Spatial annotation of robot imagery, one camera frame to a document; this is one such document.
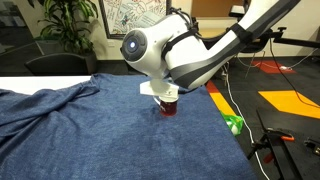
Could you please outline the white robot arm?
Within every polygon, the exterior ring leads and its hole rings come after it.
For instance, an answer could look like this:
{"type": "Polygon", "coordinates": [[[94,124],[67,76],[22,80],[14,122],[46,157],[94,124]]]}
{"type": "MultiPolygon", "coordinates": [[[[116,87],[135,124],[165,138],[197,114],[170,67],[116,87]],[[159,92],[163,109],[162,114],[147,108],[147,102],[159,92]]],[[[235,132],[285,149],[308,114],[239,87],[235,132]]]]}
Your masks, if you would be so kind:
{"type": "Polygon", "coordinates": [[[175,9],[155,25],[129,31],[120,52],[134,69],[151,78],[156,91],[173,83],[185,89],[205,84],[232,56],[288,14],[301,0],[251,0],[244,16],[211,39],[198,34],[191,17],[175,9]]]}

